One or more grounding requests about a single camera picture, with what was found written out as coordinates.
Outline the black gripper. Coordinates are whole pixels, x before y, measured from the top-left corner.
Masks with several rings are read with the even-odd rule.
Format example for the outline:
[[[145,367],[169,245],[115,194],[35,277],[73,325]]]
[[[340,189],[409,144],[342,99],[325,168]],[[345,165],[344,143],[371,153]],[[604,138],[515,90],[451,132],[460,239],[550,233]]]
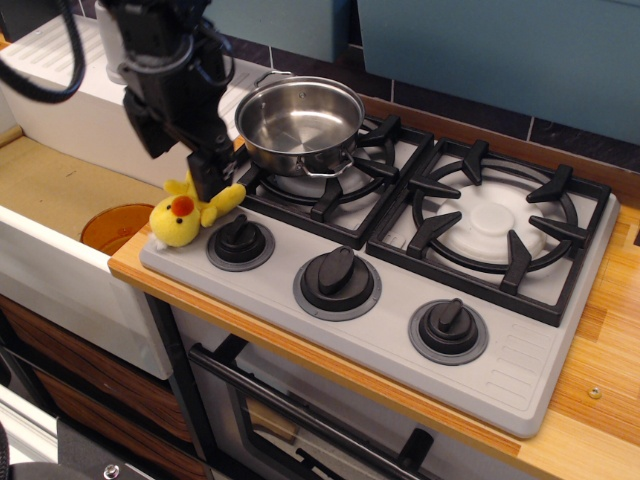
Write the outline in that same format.
[[[214,29],[190,33],[122,31],[123,106],[153,159],[182,143],[198,198],[230,186],[235,157],[219,102],[230,83],[230,43]]]

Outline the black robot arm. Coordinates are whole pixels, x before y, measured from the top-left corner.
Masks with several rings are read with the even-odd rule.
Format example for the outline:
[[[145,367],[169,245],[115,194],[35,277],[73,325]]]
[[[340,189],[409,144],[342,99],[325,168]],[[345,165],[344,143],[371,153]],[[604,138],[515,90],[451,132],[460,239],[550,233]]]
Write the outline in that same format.
[[[123,105],[148,154],[185,145],[200,200],[230,186],[233,144],[219,103],[235,74],[229,42],[205,18],[205,1],[108,1],[123,41]]]

